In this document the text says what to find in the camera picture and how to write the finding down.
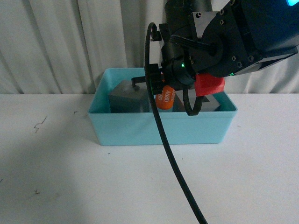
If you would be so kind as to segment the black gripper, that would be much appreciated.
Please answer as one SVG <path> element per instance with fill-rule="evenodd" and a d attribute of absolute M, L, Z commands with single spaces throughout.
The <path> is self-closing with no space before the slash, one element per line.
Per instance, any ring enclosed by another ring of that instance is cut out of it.
<path fill-rule="evenodd" d="M 195 82 L 195 72 L 188 59 L 188 39 L 171 35 L 161 49 L 162 71 L 158 64 L 149 65 L 149 81 L 153 95 L 161 94 L 167 85 L 175 90 L 191 89 Z M 145 83 L 146 77 L 131 78 L 133 90 L 138 91 L 137 84 Z"/>

